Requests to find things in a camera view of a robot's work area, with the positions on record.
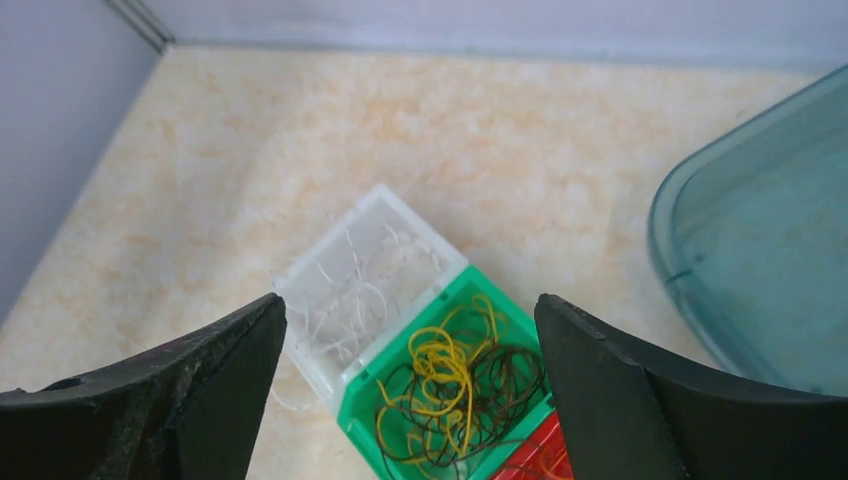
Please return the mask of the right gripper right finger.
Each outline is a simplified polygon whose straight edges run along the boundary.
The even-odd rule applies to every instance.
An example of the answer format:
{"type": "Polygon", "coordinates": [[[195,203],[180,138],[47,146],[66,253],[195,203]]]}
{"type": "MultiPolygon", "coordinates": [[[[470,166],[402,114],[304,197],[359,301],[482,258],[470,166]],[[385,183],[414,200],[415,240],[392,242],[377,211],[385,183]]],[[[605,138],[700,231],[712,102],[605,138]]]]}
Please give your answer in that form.
{"type": "Polygon", "coordinates": [[[553,294],[534,308],[579,479],[843,479],[847,401],[705,366],[553,294]]]}

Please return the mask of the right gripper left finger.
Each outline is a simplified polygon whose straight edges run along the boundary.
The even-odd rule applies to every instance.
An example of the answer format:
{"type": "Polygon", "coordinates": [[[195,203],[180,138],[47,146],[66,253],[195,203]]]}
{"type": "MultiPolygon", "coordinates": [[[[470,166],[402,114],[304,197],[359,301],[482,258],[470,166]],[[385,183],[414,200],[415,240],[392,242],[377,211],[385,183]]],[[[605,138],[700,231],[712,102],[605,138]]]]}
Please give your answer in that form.
{"type": "Polygon", "coordinates": [[[1,396],[5,479],[242,479],[286,332],[269,293],[125,360],[1,396]]]}

